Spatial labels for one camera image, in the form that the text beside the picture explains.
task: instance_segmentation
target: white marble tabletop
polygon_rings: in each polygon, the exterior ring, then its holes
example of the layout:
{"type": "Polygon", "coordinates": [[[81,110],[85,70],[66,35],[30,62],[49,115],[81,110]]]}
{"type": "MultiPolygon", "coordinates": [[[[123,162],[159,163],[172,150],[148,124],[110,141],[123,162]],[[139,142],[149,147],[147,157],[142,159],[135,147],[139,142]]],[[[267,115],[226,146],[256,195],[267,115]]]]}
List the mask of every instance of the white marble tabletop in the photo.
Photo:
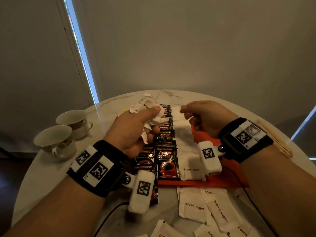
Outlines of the white marble tabletop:
{"type": "MultiPolygon", "coordinates": [[[[147,90],[128,93],[104,100],[86,109],[88,121],[93,122],[94,126],[88,137],[76,142],[77,152],[73,158],[64,163],[57,163],[44,151],[39,151],[22,181],[14,206],[12,225],[30,211],[34,205],[46,196],[66,176],[66,171],[69,169],[75,156],[83,151],[89,144],[93,144],[104,137],[115,117],[121,110],[128,109],[145,93],[151,94],[159,103],[169,104],[172,107],[187,104],[195,100],[214,100],[241,117],[250,120],[261,119],[257,115],[233,103],[209,95],[188,91],[147,90]]],[[[291,160],[316,177],[316,167],[303,151],[273,125],[266,121],[264,122],[293,150],[294,156],[291,160]]],[[[98,225],[100,225],[111,209],[122,201],[128,199],[129,194],[128,189],[126,188],[111,192],[105,202],[104,211],[100,217],[98,225]]],[[[231,199],[240,214],[254,225],[263,236],[271,235],[271,232],[267,229],[265,223],[260,219],[260,216],[257,213],[239,199],[235,199],[233,196],[231,196],[231,199]]],[[[138,236],[145,233],[150,236],[159,219],[165,219],[167,223],[171,224],[174,228],[188,237],[194,236],[193,231],[200,226],[200,223],[179,217],[179,203],[175,187],[159,187],[158,205],[150,207],[149,211],[142,216],[128,213],[126,211],[126,206],[119,207],[105,223],[99,236],[138,236]]]]}

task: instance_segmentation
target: white plastic sensor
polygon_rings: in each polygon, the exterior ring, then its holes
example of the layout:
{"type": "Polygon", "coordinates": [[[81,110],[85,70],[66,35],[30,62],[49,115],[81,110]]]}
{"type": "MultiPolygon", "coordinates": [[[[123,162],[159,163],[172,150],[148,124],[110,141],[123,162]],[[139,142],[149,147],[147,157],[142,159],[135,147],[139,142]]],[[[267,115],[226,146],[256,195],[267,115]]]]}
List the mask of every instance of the white plastic sensor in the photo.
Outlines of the white plastic sensor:
{"type": "Polygon", "coordinates": [[[130,204],[127,207],[128,211],[137,214],[146,213],[149,209],[155,174],[145,170],[138,171],[137,175],[131,175],[127,172],[125,174],[131,178],[131,181],[122,185],[133,190],[130,204]]]}
{"type": "Polygon", "coordinates": [[[197,145],[206,175],[215,175],[222,171],[222,165],[218,157],[223,156],[225,152],[220,152],[218,147],[214,146],[211,141],[202,141],[197,145]]]}

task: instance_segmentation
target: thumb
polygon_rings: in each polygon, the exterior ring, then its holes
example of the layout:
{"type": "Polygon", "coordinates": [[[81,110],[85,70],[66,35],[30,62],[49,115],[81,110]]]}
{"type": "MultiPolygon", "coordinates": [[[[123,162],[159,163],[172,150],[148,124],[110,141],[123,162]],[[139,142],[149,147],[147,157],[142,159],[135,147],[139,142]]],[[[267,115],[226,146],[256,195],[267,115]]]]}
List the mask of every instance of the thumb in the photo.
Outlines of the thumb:
{"type": "Polygon", "coordinates": [[[136,116],[136,118],[139,121],[141,121],[142,123],[145,123],[146,121],[148,121],[148,120],[154,118],[156,115],[158,115],[160,110],[161,110],[160,106],[155,106],[152,108],[142,110],[134,115],[136,116]]]}
{"type": "Polygon", "coordinates": [[[204,113],[205,105],[203,104],[187,104],[182,105],[180,109],[180,113],[195,113],[201,115],[204,113]]]}

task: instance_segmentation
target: wire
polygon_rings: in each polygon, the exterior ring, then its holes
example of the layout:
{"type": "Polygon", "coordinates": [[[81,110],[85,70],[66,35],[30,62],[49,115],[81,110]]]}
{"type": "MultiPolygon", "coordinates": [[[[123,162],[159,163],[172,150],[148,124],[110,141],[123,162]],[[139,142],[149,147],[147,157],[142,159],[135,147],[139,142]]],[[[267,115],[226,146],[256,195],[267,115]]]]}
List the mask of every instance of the wire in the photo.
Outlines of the wire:
{"type": "Polygon", "coordinates": [[[98,228],[97,232],[94,234],[93,237],[96,237],[97,234],[99,233],[100,229],[102,228],[102,226],[104,225],[105,221],[107,221],[107,219],[110,217],[110,215],[120,206],[122,205],[129,205],[129,202],[123,202],[118,204],[113,210],[111,210],[111,212],[107,215],[107,217],[105,217],[104,221],[101,223],[100,227],[98,228]]]}
{"type": "Polygon", "coordinates": [[[233,173],[236,177],[236,179],[238,180],[239,184],[241,185],[242,189],[244,190],[244,192],[246,193],[248,199],[250,200],[251,204],[255,207],[255,209],[258,211],[258,213],[260,214],[260,216],[262,217],[262,219],[265,221],[265,223],[267,224],[267,226],[269,227],[269,229],[272,231],[272,233],[276,236],[279,237],[279,235],[276,233],[276,231],[274,230],[274,228],[271,226],[271,224],[267,221],[267,219],[261,214],[260,210],[258,209],[258,207],[255,205],[255,203],[252,201],[252,199],[250,198],[250,196],[248,195],[248,192],[246,191],[243,183],[240,181],[240,179],[238,178],[238,176],[236,175],[236,173],[234,171],[232,171],[230,168],[223,166],[225,169],[228,169],[229,171],[231,171],[231,173],[233,173]]]}

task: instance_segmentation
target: wrist strap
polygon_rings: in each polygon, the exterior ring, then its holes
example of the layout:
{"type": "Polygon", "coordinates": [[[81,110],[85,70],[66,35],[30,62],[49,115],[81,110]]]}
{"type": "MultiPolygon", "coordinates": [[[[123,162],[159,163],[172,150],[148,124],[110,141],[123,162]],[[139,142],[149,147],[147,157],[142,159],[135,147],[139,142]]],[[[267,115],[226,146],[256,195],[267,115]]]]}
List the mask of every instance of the wrist strap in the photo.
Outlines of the wrist strap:
{"type": "Polygon", "coordinates": [[[106,197],[124,176],[128,160],[123,152],[101,140],[88,146],[67,174],[88,191],[106,197]]]}
{"type": "Polygon", "coordinates": [[[273,144],[273,140],[265,131],[245,118],[233,120],[219,132],[218,136],[226,147],[225,157],[239,163],[273,144]]]}

